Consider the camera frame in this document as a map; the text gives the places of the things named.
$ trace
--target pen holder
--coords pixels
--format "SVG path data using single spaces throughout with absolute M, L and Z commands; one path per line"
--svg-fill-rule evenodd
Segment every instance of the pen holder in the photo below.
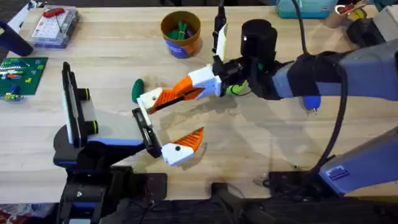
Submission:
M 25 57 L 33 52 L 30 46 L 17 32 L 9 27 L 5 22 L 0 22 L 0 46 Z
M 193 35 L 185 40 L 175 40 L 167 36 L 167 34 L 176 29 L 179 21 L 188 25 Z M 172 12 L 165 16 L 160 24 L 163 38 L 169 48 L 170 53 L 177 58 L 187 58 L 192 56 L 199 47 L 200 36 L 200 20 L 196 15 L 187 11 Z

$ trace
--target small green object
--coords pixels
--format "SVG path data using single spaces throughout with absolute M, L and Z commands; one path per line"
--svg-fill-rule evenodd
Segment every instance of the small green object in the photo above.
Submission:
M 262 63 L 257 64 L 257 68 L 262 71 L 264 69 L 264 65 Z
M 178 39 L 183 40 L 185 39 L 185 31 L 187 30 L 188 25 L 183 23 L 182 21 L 178 21 Z
M 142 79 L 137 79 L 137 81 L 132 86 L 131 99 L 133 102 L 137 103 L 137 98 L 144 93 L 144 81 Z
M 242 85 L 231 85 L 226 89 L 226 93 L 227 95 L 231 95 L 234 96 L 235 94 L 241 94 L 243 92 L 243 90 L 247 87 L 248 83 L 244 82 Z
M 171 30 L 169 33 L 167 33 L 167 37 L 177 40 L 178 38 L 178 30 Z

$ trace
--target yellow ring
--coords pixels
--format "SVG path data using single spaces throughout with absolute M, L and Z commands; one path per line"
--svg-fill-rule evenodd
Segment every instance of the yellow ring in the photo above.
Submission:
M 96 134 L 97 133 L 97 125 L 96 125 L 95 121 L 93 121 L 93 124 L 94 124 L 94 134 Z

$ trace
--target green circuit board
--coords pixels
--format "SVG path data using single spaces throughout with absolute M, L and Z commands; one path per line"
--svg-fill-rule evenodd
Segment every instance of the green circuit board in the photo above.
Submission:
M 48 57 L 5 58 L 0 65 L 0 95 L 9 93 L 13 85 L 21 88 L 20 95 L 34 95 L 48 59 Z M 9 78 L 5 72 L 13 73 L 19 78 Z

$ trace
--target floor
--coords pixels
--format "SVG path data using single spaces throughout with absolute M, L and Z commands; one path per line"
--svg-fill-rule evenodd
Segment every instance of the floor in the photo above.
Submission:
M 228 4 L 267 4 L 268 0 L 228 1 Z M 27 0 L 2 0 L 0 21 L 8 21 L 23 6 Z M 73 5 L 78 7 L 131 7 L 131 6 L 172 6 L 183 5 L 217 5 L 217 0 L 48 0 L 49 4 Z M 0 49 L 2 60 L 7 51 Z M 294 203 L 286 201 L 271 201 L 262 203 L 263 209 L 278 218 L 290 218 L 300 223 L 310 224 L 390 224 L 398 223 L 398 204 L 370 202 L 344 198 L 337 201 L 322 203 Z M 141 222 L 143 210 L 134 203 L 126 202 L 124 206 L 111 217 L 104 219 L 107 223 L 228 223 L 220 204 L 202 201 L 165 201 L 153 211 L 148 212 Z M 54 223 L 53 213 L 46 220 L 32 220 L 31 223 Z

